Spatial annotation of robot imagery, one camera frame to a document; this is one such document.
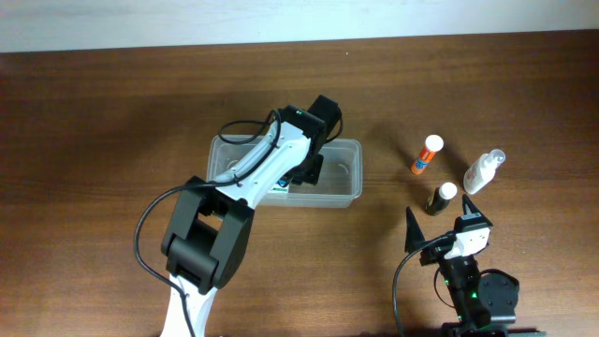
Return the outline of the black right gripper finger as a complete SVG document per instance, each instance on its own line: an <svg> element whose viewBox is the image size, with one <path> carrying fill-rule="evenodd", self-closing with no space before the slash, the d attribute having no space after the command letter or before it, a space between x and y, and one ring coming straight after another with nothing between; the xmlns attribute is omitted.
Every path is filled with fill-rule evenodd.
<svg viewBox="0 0 599 337"><path fill-rule="evenodd" d="M416 220L416 217L410 207L406 210L406 237L404 251L412 254L420 250L425 245L425 238Z"/></svg>
<svg viewBox="0 0 599 337"><path fill-rule="evenodd" d="M492 227L492 223L488 217L474 205L466 194L462 196L462 209L464 215L461 218L468 226L480 225L482 227Z"/></svg>

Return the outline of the white spray bottle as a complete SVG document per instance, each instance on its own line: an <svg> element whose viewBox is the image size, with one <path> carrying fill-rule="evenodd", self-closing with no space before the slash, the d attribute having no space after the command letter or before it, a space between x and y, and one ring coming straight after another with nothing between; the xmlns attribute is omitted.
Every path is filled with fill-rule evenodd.
<svg viewBox="0 0 599 337"><path fill-rule="evenodd" d="M467 194L474 195L489 183L495 176L496 170L505 161L505 153L494 149L482 154L465 172L463 187Z"/></svg>

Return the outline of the white Panadol medicine box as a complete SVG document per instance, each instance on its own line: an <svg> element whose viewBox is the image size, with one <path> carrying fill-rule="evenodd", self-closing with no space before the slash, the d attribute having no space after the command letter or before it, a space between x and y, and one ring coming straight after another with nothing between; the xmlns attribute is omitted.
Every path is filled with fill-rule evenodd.
<svg viewBox="0 0 599 337"><path fill-rule="evenodd" d="M270 190L271 193L283 193L286 194L289 191L290 181L286 179L280 179Z"/></svg>

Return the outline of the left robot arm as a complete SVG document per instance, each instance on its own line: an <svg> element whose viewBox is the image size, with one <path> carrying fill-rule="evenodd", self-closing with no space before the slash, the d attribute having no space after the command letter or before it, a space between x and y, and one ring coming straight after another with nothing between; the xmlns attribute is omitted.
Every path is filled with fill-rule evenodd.
<svg viewBox="0 0 599 337"><path fill-rule="evenodd" d="M320 149L342 128L337 102L320 95L307 110L273 110L268 132L237 164L180 193L161 252L172 286L165 336L202 336L217 290L238 270L256 206L277 183L316 184Z"/></svg>

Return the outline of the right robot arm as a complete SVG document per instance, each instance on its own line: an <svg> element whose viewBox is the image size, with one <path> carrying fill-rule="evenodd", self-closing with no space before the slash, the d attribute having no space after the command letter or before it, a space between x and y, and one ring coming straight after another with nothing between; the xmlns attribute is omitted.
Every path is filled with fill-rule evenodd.
<svg viewBox="0 0 599 337"><path fill-rule="evenodd" d="M426 240L411 209L406 210L407 257L419 254L422 266L436 264L442 275L458 321L441 327L443 336L506 336L516 322L519 281L497 270L480 270L475 255L489 245L492 223L469 199L462 197L463 215L451 231Z"/></svg>

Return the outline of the clear plastic container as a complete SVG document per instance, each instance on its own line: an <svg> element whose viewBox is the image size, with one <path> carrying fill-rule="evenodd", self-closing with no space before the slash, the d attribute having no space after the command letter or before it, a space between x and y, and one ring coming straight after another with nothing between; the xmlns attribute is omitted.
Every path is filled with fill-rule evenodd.
<svg viewBox="0 0 599 337"><path fill-rule="evenodd" d="M207 167L208 181L232 168L257 144L232 145L212 139ZM324 162L316 185L290 184L289 191L269 193L260 201L262 206L301 208L347 208L362 192L361 145L355 139L336 139L322 147Z"/></svg>

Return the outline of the dark bottle white cap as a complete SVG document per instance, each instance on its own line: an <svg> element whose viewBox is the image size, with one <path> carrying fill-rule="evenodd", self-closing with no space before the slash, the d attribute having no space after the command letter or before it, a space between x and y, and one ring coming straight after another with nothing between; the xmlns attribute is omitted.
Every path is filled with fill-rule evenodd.
<svg viewBox="0 0 599 337"><path fill-rule="evenodd" d="M425 206L425 212L434 216L442 212L450 203L453 197L458 193L458 188L454 183L443 183L437 187L434 194L428 199Z"/></svg>

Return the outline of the orange tube white cap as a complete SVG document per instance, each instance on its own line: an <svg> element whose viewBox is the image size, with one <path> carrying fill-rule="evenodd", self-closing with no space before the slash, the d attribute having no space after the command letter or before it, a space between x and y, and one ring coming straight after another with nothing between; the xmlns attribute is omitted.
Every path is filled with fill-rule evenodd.
<svg viewBox="0 0 599 337"><path fill-rule="evenodd" d="M434 156L443 149L444 141L438 135L429 135L425 139L424 147L411 166L411 171L416 175L421 174Z"/></svg>

